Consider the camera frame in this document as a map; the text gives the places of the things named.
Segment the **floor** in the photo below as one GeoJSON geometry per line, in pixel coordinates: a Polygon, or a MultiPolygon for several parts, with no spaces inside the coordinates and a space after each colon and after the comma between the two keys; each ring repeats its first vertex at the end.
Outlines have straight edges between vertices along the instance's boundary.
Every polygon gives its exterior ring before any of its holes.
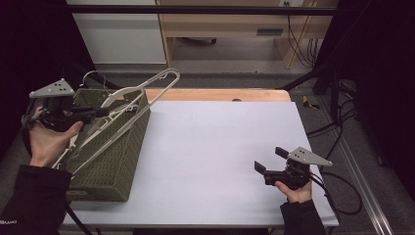
{"type": "MultiPolygon", "coordinates": [[[[306,51],[306,45],[302,45],[302,49],[306,51]]],[[[310,70],[301,63],[296,63],[292,70],[285,70],[276,45],[269,38],[217,38],[214,45],[209,41],[181,38],[176,42],[173,67],[182,73],[177,87],[200,88],[273,89],[299,78],[310,70]]],[[[123,72],[107,70],[106,77],[119,85],[139,84],[159,68],[148,69],[151,70],[139,74],[128,67],[123,72]]],[[[314,96],[311,92],[314,82],[315,79],[311,79],[290,91],[292,100],[298,105],[306,132],[331,122],[328,116],[330,90],[325,95],[314,96]],[[303,104],[304,96],[308,98],[311,106],[303,104]]],[[[341,103],[348,99],[346,94],[341,94],[341,103]]],[[[372,148],[364,127],[353,115],[352,103],[345,104],[343,114],[347,111],[350,111],[352,118],[345,121],[340,141],[330,157],[335,165],[324,168],[323,172],[335,173],[352,187],[359,188],[360,195],[363,195],[363,208],[357,214],[341,213],[341,225],[333,230],[333,234],[415,234],[414,201],[400,185],[393,170],[378,165],[376,151],[372,148]],[[361,183],[359,174],[363,176],[364,184],[361,183]]],[[[340,133],[340,129],[337,128],[309,138],[313,152],[327,156],[340,133]]],[[[16,150],[19,148],[19,137],[15,145],[11,149],[19,151],[16,150]]],[[[0,193],[8,195],[10,191],[5,192],[5,188],[11,187],[12,184],[3,182],[8,175],[7,168],[26,160],[12,160],[6,156],[4,161],[9,165],[0,164],[0,183],[3,185],[0,193]]],[[[346,213],[353,213],[358,209],[358,196],[352,187],[331,174],[323,175],[323,179],[338,209],[346,213]]],[[[62,234],[82,234],[75,230],[65,228],[62,234]]],[[[132,234],[132,231],[103,229],[102,234],[132,234]]],[[[274,231],[274,234],[282,234],[282,231],[274,231]]]]}

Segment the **green fabric box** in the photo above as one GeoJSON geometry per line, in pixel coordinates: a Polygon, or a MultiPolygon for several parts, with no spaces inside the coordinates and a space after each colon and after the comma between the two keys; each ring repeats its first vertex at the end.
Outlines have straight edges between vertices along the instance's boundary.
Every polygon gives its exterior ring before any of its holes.
{"type": "MultiPolygon", "coordinates": [[[[106,89],[79,89],[74,96],[74,102],[79,106],[101,106],[109,93],[113,92],[106,89]]],[[[124,95],[123,99],[111,104],[110,110],[130,103],[139,94],[140,92],[137,91],[124,95]]],[[[143,110],[148,105],[147,96],[144,94],[136,104],[139,106],[137,110],[123,113],[110,127],[82,148],[79,156],[69,162],[70,172],[82,165],[127,121],[143,110]]],[[[150,113],[148,109],[127,132],[77,174],[67,192],[69,201],[126,202],[128,200],[150,113]]],[[[83,127],[76,143],[85,138],[91,126],[92,124],[83,127]]]]}

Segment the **white cabinet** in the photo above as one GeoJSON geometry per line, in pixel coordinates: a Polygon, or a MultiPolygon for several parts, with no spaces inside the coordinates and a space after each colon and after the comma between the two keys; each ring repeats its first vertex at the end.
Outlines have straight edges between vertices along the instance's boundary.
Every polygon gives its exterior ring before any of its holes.
{"type": "MultiPolygon", "coordinates": [[[[156,5],[155,0],[67,0],[69,5],[156,5]]],[[[157,14],[73,14],[94,64],[165,64],[157,14]]]]}

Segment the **white table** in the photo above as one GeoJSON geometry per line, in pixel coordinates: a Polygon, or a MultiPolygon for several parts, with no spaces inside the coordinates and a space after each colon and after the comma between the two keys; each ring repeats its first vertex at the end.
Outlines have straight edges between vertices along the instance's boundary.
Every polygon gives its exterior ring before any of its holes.
{"type": "MultiPolygon", "coordinates": [[[[295,103],[158,101],[128,202],[71,206],[97,227],[278,227],[286,197],[254,170],[284,169],[277,146],[310,150],[295,103]]],[[[313,184],[323,224],[337,226],[323,195],[313,184]]]]}

